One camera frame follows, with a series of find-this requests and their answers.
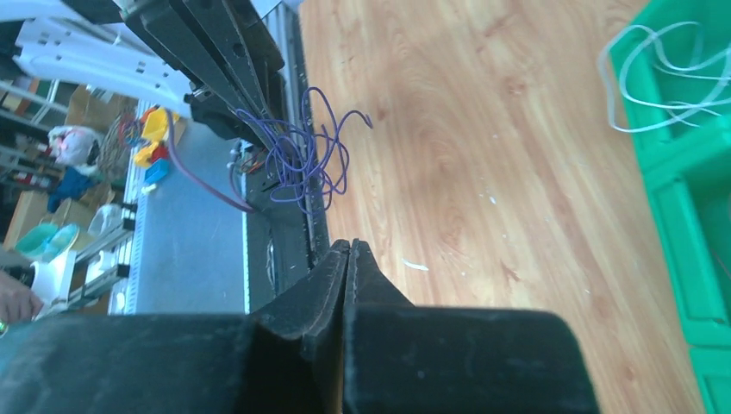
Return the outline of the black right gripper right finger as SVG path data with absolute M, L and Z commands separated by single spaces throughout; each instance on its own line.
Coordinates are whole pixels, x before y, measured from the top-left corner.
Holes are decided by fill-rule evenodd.
M 417 306 L 354 240 L 344 303 L 347 413 L 597 413 L 578 340 L 543 310 Z

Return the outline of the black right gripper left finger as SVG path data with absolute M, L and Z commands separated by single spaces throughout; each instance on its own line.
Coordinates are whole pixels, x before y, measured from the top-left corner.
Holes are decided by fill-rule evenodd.
M 71 314 L 1 341 L 4 413 L 338 413 L 350 245 L 250 315 Z

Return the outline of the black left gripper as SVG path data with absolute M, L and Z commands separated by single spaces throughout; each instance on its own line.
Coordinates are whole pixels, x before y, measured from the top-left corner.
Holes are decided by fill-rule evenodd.
M 191 82 L 194 121 L 221 138 L 272 148 L 255 120 L 284 113 L 284 59 L 249 1 L 134 1 L 125 24 Z

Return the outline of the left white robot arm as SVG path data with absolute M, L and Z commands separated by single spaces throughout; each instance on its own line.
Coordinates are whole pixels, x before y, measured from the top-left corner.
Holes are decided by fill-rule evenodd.
M 264 146 L 237 117 L 286 115 L 284 58 L 249 1 L 4 1 L 1 65 L 157 104 Z

